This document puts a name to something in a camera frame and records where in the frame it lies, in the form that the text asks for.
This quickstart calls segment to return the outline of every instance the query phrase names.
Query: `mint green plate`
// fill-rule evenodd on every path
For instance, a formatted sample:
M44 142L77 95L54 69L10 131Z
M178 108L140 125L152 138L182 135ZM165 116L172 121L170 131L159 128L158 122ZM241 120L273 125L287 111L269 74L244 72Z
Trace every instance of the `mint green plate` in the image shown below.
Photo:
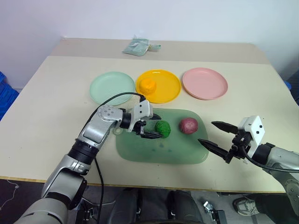
M104 103L114 95L122 92L134 92L135 82L127 74L119 71L106 72L96 77L90 84L91 99L98 104ZM107 105L118 105L128 101L132 95L123 95L111 100Z
M207 139L204 123L199 115L188 110L154 109L162 120L170 127L169 137L162 139L142 139L136 133L125 130L116 135L116 149L119 155L130 161L154 162L170 164L196 164L203 162L208 156L208 150L197 139ZM183 134L178 124L183 118L194 118L198 122L198 130L193 134ZM154 131L156 120L147 120L145 130Z

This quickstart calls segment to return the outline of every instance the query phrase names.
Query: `purple fruit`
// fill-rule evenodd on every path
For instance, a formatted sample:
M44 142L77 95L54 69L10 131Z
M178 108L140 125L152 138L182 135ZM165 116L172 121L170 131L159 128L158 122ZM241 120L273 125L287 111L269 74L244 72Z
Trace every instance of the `purple fruit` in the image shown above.
M192 134L197 131L198 123L194 118L184 118L178 125L179 129L184 134Z

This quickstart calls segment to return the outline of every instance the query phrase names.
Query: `shoe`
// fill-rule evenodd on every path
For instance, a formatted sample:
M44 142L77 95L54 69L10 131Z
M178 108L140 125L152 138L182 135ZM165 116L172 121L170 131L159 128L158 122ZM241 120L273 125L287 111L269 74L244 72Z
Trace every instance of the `shoe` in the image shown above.
M256 202L245 197L235 199L233 201L233 207L235 211L242 216L254 216L259 214L256 208Z

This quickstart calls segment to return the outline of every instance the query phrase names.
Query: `yellow plate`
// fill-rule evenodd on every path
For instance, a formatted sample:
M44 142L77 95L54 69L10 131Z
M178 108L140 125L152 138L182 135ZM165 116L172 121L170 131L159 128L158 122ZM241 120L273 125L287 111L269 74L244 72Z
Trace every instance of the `yellow plate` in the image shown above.
M162 104L179 95L181 82L169 71L149 70L138 77L136 91L151 103Z

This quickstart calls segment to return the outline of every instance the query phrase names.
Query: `table surface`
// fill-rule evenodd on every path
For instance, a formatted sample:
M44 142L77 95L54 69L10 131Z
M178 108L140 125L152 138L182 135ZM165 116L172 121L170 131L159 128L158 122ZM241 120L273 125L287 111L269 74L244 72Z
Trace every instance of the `table surface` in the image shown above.
M61 41L0 122L0 178L44 182L68 153L82 125L98 106L89 97L91 81L112 70L125 72L134 80L150 69L169 70L179 78L195 67L216 70L228 82L228 91L223 97L204 101L182 89L175 100L153 106L197 113L206 126L209 140L227 150L233 135L220 131L211 121L238 125L243 117L260 115L266 131L264 143L299 152L299 107L277 72L254 45L188 42L186 46L193 47L184 49L184 42L161 42L162 49L165 46L172 52L148 52L143 58L122 55L119 53L122 48L114 48L127 43L124 40ZM205 52L217 46L218 55L205 59ZM180 57L173 56L177 49L180 49ZM192 49L204 50L193 53L193 57L187 56L189 61L184 61L184 55ZM137 100L138 97L132 97L120 106L130 108ZM238 159L226 164L212 153L203 163L195 165L127 161L118 155L113 134L109 135L97 158L108 185L284 192L283 187L262 169ZM91 184L99 183L95 166L85 178Z

